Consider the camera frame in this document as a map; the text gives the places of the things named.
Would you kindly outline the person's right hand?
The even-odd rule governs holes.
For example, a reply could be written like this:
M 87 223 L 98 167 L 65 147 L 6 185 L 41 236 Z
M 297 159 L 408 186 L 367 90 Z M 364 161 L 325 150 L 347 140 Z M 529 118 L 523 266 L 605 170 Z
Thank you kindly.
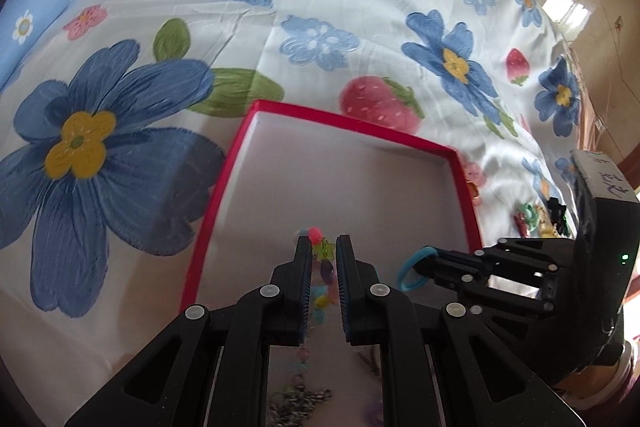
M 590 365 L 559 385 L 560 397 L 575 411 L 597 410 L 620 404 L 639 380 L 639 346 L 626 340 L 613 366 Z

